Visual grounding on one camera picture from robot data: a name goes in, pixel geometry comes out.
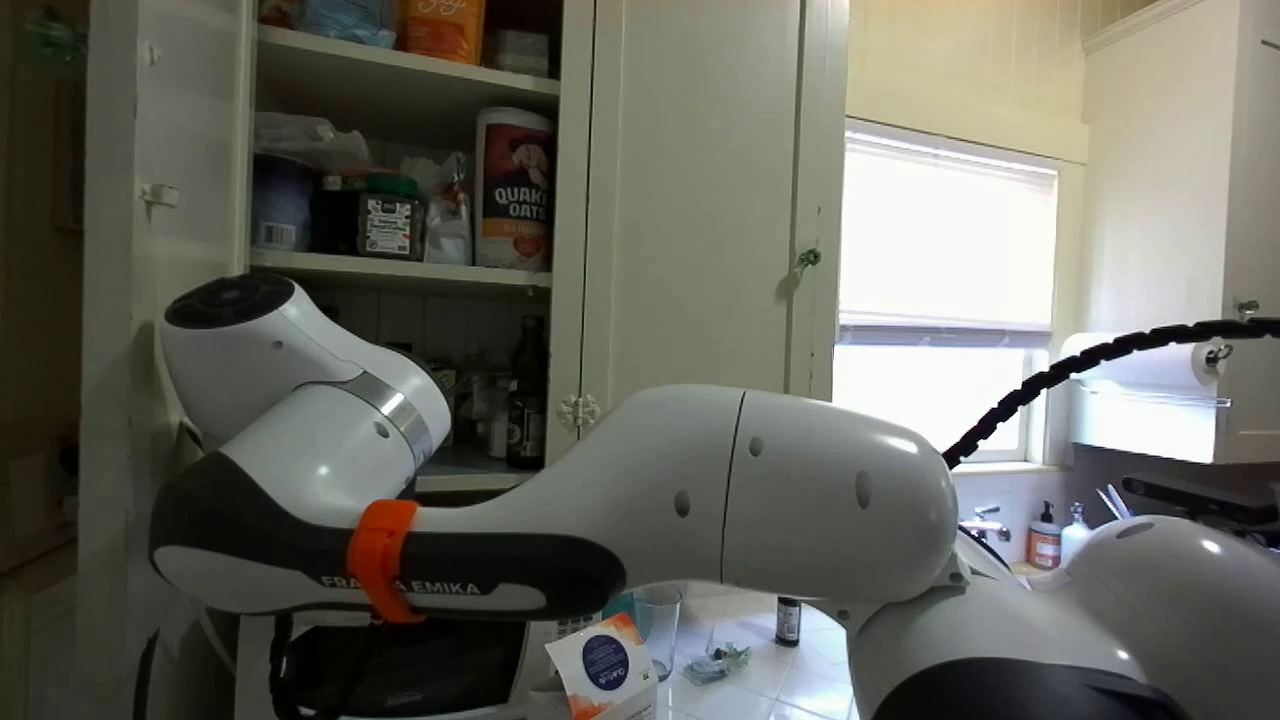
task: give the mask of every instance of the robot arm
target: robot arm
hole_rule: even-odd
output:
[[[288,281],[187,293],[166,356],[214,453],[160,487],[153,564],[220,613],[362,613],[347,546],[449,438],[410,360]],[[1273,715],[1280,572],[1240,540],[1140,517],[1044,585],[955,534],[918,432],[742,388],[654,388],[575,453],[467,509],[417,509],[413,613],[555,621],[654,581],[812,598],[852,617],[860,715]]]
[[[160,492],[160,577],[220,613],[368,613],[347,540],[441,444],[434,381],[268,277],[197,287],[170,311],[166,345],[197,425],[214,415],[199,429],[229,439]],[[364,388],[413,393],[388,405]],[[950,467],[921,438],[791,398],[656,388],[522,487],[420,509],[401,588],[417,613],[495,621],[586,617],[647,581],[894,603],[946,577],[954,540]]]

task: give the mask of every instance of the window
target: window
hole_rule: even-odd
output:
[[[1054,340],[1057,170],[847,128],[832,399],[938,447],[1044,369]],[[1023,409],[967,466],[1031,466]]]

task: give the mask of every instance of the black cable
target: black cable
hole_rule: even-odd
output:
[[[295,696],[288,687],[288,677],[285,677],[288,646],[294,646],[294,617],[281,613],[278,633],[273,633],[268,692],[273,692],[278,720],[304,720],[304,713],[295,709]]]
[[[157,646],[160,646],[160,633],[148,636],[144,658],[135,660],[133,720],[148,720],[153,715],[148,703],[153,703]]]
[[[356,658],[356,666],[352,666],[352,673],[347,673],[343,687],[336,692],[332,709],[329,709],[329,713],[321,713],[321,720],[342,720],[342,715],[347,713],[347,699],[352,699],[352,692],[356,692],[356,687],[362,687],[362,681],[364,681],[364,666],[368,666],[368,658],[372,658],[375,642],[382,642],[382,623],[368,623],[368,630],[364,630],[362,658]]]
[[[1078,356],[1065,356],[1047,366],[1044,371],[1029,376],[1020,388],[1002,398],[950,453],[950,467],[964,466],[1003,420],[1011,420],[1023,405],[1044,398],[1047,388],[1094,371],[1110,360],[1131,356],[1131,351],[1152,351],[1166,345],[1203,345],[1203,340],[1265,340],[1280,337],[1280,317],[1252,317],[1252,320],[1196,320],[1196,324],[1162,324],[1129,337],[1113,337],[1106,345],[1094,345]]]

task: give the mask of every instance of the open cabinet door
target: open cabinet door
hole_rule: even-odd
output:
[[[100,715],[133,715],[144,646],[177,607],[148,569],[153,496],[183,461],[157,320],[177,293],[244,268],[252,8],[91,4],[75,630]],[[216,715],[199,685],[166,715]]]

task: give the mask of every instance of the white bottle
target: white bottle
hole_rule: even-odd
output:
[[[1086,503],[1074,503],[1074,524],[1065,529],[1065,564],[1090,546]]]

